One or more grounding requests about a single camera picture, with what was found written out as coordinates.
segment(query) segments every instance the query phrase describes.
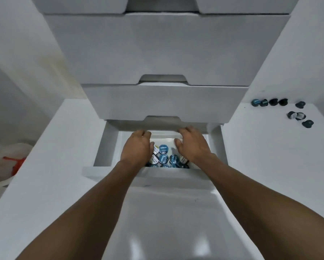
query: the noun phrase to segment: red object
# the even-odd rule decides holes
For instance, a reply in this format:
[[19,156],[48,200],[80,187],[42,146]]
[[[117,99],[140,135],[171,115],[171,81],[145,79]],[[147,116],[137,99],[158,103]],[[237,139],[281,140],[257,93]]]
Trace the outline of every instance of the red object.
[[17,171],[20,169],[21,165],[24,163],[24,161],[26,160],[26,158],[22,158],[22,159],[14,159],[14,158],[9,158],[9,157],[3,157],[3,159],[9,160],[9,161],[16,161],[17,163],[15,163],[13,169],[12,169],[12,176],[17,174]]

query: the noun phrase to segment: white countertop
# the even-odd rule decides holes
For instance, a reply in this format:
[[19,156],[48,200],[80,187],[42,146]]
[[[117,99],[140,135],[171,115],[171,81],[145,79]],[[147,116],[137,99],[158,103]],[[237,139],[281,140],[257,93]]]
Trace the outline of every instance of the white countertop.
[[[228,163],[324,217],[324,117],[307,104],[302,112],[315,122],[307,129],[286,117],[292,110],[300,111],[292,104],[240,104],[223,127]],[[104,121],[88,100],[65,100],[0,200],[0,259],[15,259],[95,184],[82,177],[81,170],[93,165],[103,129]],[[262,259],[223,200],[220,203],[252,257]]]

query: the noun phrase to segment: drawer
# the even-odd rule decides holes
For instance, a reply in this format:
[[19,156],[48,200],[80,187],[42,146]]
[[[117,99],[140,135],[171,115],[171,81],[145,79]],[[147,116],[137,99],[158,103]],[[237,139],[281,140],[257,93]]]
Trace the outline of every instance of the drawer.
[[45,14],[167,11],[203,14],[288,14],[298,0],[33,0]]
[[249,86],[289,20],[193,13],[45,18],[81,84],[183,75],[197,86]]
[[182,83],[82,85],[99,118],[142,121],[174,116],[183,122],[227,123],[247,87],[204,87]]
[[[174,117],[147,117],[144,121],[107,120],[97,156],[93,167],[84,167],[83,175],[100,181],[120,160],[125,142],[133,131],[138,129],[151,131],[151,141],[160,146],[166,144],[169,148],[167,155],[180,155],[174,144],[175,138],[182,139],[176,132],[186,126],[198,128],[213,153],[223,162],[227,162],[226,151],[218,123],[182,122]],[[134,179],[132,186],[165,187],[186,189],[214,189],[208,177],[193,163],[189,162],[189,169],[144,167]]]

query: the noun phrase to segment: hand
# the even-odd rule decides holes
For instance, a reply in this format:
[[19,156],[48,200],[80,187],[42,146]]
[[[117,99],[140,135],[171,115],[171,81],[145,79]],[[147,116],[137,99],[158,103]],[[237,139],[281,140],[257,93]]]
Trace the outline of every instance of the hand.
[[124,145],[120,161],[128,162],[139,169],[145,166],[154,151],[155,143],[150,143],[150,137],[149,131],[134,131]]
[[180,139],[174,139],[175,145],[179,153],[190,162],[197,165],[207,155],[213,155],[199,130],[190,126],[178,131],[182,135],[183,143]]

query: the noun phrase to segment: drawer unit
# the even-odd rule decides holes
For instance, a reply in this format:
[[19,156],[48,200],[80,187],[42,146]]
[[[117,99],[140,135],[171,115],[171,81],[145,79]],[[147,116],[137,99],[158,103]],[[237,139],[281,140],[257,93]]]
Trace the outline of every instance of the drawer unit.
[[137,84],[183,75],[190,85],[249,86],[288,15],[45,16],[82,84]]
[[203,14],[288,14],[298,0],[33,0],[46,14],[199,11]]
[[[192,125],[198,128],[207,140],[209,147],[223,162],[227,162],[220,124],[182,122],[173,117],[147,117],[144,121],[107,120],[96,160],[93,167],[84,167],[83,175],[100,181],[120,160],[125,142],[133,131],[144,129],[151,131],[151,141],[160,146],[169,147],[168,156],[180,155],[174,144],[175,138],[182,138],[176,132],[178,128]],[[207,176],[194,164],[189,169],[144,167],[134,179],[134,187],[164,187],[186,189],[214,189]]]
[[142,121],[174,116],[183,122],[227,123],[247,87],[204,87],[182,83],[82,85],[99,118]]

